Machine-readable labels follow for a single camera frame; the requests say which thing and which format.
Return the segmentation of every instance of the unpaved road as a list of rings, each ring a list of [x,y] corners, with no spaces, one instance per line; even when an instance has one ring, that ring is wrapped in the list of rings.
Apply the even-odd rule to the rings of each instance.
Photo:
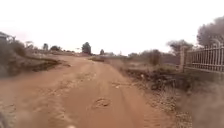
[[[15,128],[172,128],[128,78],[107,64],[61,57],[71,67],[0,80],[0,106]]]

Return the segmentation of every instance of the vegetation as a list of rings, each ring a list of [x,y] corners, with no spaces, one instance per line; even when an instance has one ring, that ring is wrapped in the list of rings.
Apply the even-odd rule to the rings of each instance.
[[[100,55],[104,55],[105,53],[104,53],[104,50],[103,49],[101,49],[100,50]]]
[[[224,43],[224,17],[214,20],[214,23],[206,24],[198,29],[197,40],[201,46],[212,46]]]
[[[23,43],[18,40],[15,40],[12,43],[9,43],[9,47],[19,56],[26,56],[26,50]]]
[[[52,51],[61,51],[61,47],[54,45],[54,46],[52,46],[50,48],[50,50],[52,50]]]
[[[171,47],[172,52],[175,55],[180,53],[180,49],[182,46],[185,46],[187,50],[190,50],[193,48],[193,45],[190,43],[187,43],[185,40],[178,40],[178,41],[173,40],[173,41],[169,41],[167,44]]]
[[[91,46],[89,45],[88,42],[82,45],[82,52],[91,55]]]
[[[44,43],[43,50],[48,50],[48,44]]]

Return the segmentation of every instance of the fence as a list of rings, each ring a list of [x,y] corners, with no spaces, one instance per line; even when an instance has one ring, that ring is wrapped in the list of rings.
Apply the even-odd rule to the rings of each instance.
[[[208,72],[224,72],[224,45],[200,48],[181,52],[184,55],[184,68]]]

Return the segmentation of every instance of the house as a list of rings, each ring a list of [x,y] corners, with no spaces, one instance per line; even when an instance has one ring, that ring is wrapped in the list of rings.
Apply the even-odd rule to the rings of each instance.
[[[9,40],[15,40],[15,37],[13,36],[10,36],[8,34],[5,34],[3,32],[0,31],[0,40],[3,40],[3,41],[9,41]]]

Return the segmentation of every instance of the overcast sky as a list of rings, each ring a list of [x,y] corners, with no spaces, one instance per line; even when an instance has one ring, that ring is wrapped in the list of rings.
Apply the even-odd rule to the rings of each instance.
[[[0,31],[75,50],[89,42],[128,54],[185,39],[196,43],[199,26],[224,15],[222,0],[0,0]]]

